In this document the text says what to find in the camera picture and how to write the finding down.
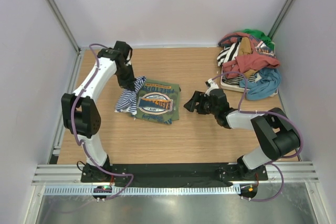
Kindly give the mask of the olive green tank top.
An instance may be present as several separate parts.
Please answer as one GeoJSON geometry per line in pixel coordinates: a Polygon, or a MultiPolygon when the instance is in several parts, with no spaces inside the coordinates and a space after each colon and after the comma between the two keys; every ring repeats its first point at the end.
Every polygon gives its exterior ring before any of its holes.
{"type": "Polygon", "coordinates": [[[133,117],[171,125],[180,118],[180,97],[179,84],[147,79],[136,95],[137,113],[133,117]]]}

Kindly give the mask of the bright green garment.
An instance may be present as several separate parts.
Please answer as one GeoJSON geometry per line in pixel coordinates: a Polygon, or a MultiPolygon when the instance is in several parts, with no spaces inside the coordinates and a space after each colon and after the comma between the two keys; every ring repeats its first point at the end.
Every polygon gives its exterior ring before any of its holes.
{"type": "Polygon", "coordinates": [[[272,40],[270,37],[268,37],[264,32],[257,30],[257,29],[244,29],[241,30],[242,33],[250,34],[260,40],[262,40],[264,43],[272,43],[272,40]]]}

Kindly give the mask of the right aluminium frame post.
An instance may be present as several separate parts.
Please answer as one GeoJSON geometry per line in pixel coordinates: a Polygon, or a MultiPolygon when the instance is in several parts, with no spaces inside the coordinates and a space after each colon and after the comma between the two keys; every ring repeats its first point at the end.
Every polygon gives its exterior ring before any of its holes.
{"type": "Polygon", "coordinates": [[[281,23],[283,22],[284,18],[286,17],[286,15],[289,13],[291,7],[293,6],[295,0],[285,0],[279,14],[277,15],[269,33],[268,33],[268,37],[270,37],[271,39],[274,38],[276,32],[278,31],[281,23]]]}

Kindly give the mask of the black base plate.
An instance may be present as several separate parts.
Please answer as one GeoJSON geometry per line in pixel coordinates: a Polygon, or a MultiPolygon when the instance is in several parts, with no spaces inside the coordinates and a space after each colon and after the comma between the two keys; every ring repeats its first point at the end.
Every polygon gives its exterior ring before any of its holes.
{"type": "Polygon", "coordinates": [[[116,174],[132,174],[130,187],[139,188],[214,188],[238,181],[268,180],[265,166],[248,171],[236,163],[114,164],[108,168],[113,175],[88,164],[79,169],[83,183],[113,182],[117,187],[124,187],[131,177],[116,174]]]}

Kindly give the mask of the red patterned garment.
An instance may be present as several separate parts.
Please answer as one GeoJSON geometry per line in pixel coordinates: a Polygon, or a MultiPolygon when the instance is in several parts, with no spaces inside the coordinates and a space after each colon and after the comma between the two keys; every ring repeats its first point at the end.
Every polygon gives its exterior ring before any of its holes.
{"type": "Polygon", "coordinates": [[[261,70],[262,68],[278,68],[280,61],[276,58],[274,52],[266,46],[259,38],[251,34],[237,31],[225,35],[218,45],[222,48],[231,46],[233,43],[241,42],[243,38],[248,39],[251,53],[237,55],[233,60],[222,64],[222,70],[227,79],[232,79],[239,76],[240,73],[245,73],[248,70],[261,70]]]}

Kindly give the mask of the teal blue garment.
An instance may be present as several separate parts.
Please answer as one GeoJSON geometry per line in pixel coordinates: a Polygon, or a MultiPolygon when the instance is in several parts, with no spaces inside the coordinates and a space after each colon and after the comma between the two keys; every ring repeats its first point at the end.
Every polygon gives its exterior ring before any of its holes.
{"type": "Polygon", "coordinates": [[[247,100],[265,99],[274,94],[281,83],[281,74],[278,69],[263,68],[258,71],[258,74],[260,75],[258,81],[247,82],[247,100]]]}

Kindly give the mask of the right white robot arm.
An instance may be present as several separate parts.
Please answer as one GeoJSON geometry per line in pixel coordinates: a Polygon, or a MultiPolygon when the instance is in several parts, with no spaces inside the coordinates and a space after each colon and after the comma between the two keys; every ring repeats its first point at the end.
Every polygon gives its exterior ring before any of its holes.
{"type": "Polygon", "coordinates": [[[259,147],[237,160],[236,172],[243,180],[252,179],[270,164],[301,147],[301,136],[283,110],[243,112],[230,107],[222,89],[195,91],[184,108],[198,114],[212,114],[219,126],[226,129],[253,130],[259,147]]]}

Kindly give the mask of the left aluminium frame post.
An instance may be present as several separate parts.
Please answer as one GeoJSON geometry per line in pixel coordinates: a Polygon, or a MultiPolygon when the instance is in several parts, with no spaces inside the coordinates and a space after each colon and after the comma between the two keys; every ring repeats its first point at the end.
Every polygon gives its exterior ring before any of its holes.
{"type": "Polygon", "coordinates": [[[52,13],[54,14],[57,22],[59,23],[59,25],[61,26],[62,30],[64,31],[66,37],[68,38],[70,44],[72,45],[72,47],[74,48],[75,52],[77,54],[80,53],[81,49],[80,46],[78,45],[76,39],[74,38],[72,32],[70,31],[70,28],[68,26],[68,24],[66,23],[60,9],[57,6],[57,3],[55,2],[55,0],[46,0],[49,8],[51,9],[52,13]]]}

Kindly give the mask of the aluminium frame post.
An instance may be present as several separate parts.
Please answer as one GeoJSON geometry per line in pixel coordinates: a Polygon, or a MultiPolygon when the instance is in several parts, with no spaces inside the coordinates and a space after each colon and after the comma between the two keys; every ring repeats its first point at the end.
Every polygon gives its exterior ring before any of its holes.
{"type": "Polygon", "coordinates": [[[70,44],[72,45],[72,47],[74,48],[75,52],[77,54],[80,53],[81,49],[80,46],[78,45],[76,39],[74,38],[72,32],[70,31],[70,28],[68,26],[68,24],[66,23],[60,9],[57,6],[57,3],[55,2],[55,0],[46,0],[49,8],[51,9],[52,13],[54,14],[57,22],[59,23],[59,25],[61,26],[62,30],[64,31],[66,37],[68,38],[70,44]]]}
{"type": "Polygon", "coordinates": [[[270,37],[271,39],[274,38],[276,32],[278,31],[281,23],[283,22],[284,18],[286,17],[286,15],[289,13],[291,7],[293,6],[295,0],[285,0],[279,14],[277,15],[269,33],[268,33],[268,37],[270,37]]]}

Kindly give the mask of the blue white striped tank top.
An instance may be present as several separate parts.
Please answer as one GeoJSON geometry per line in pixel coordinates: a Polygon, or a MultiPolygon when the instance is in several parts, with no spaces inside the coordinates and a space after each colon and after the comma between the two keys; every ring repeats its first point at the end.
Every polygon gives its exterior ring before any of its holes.
{"type": "Polygon", "coordinates": [[[139,76],[134,82],[134,91],[124,89],[115,104],[114,111],[117,113],[137,114],[137,94],[146,82],[146,76],[139,76]]]}

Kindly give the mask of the white plastic tray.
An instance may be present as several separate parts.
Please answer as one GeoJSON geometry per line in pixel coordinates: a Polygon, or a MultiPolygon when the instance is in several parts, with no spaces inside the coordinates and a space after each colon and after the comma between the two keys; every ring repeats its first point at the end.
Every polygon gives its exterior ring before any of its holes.
{"type": "MultiPolygon", "coordinates": [[[[262,68],[259,71],[250,70],[250,72],[251,75],[247,78],[247,100],[262,100],[278,93],[278,87],[281,83],[281,74],[278,69],[262,68]]],[[[221,86],[224,89],[243,92],[245,79],[241,75],[232,79],[222,76],[221,86]]]]}

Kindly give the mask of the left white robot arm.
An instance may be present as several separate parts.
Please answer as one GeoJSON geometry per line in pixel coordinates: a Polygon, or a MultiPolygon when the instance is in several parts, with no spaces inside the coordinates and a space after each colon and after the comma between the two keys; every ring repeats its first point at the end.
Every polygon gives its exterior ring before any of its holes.
{"type": "Polygon", "coordinates": [[[95,63],[82,84],[61,97],[64,127],[75,137],[86,156],[82,169],[83,182],[107,182],[114,176],[99,136],[101,116],[96,101],[100,93],[112,76],[117,76],[119,87],[123,90],[135,90],[131,46],[117,41],[113,47],[100,47],[101,50],[94,54],[95,63]]]}

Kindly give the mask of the black white striped garment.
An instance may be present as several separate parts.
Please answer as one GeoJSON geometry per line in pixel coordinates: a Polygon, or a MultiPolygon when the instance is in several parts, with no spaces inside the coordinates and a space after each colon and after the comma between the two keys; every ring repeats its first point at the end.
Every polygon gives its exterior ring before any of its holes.
{"type": "MultiPolygon", "coordinates": [[[[233,43],[229,47],[224,47],[224,49],[218,54],[216,58],[217,65],[219,67],[222,67],[224,63],[234,60],[238,56],[239,47],[240,47],[240,42],[233,43]]],[[[250,73],[246,73],[245,76],[249,82],[256,82],[256,73],[257,72],[255,70],[251,70],[250,73]]],[[[222,81],[225,84],[233,85],[233,86],[239,86],[239,83],[243,79],[244,78],[241,75],[231,78],[231,79],[227,79],[225,76],[222,77],[222,81]]]]}

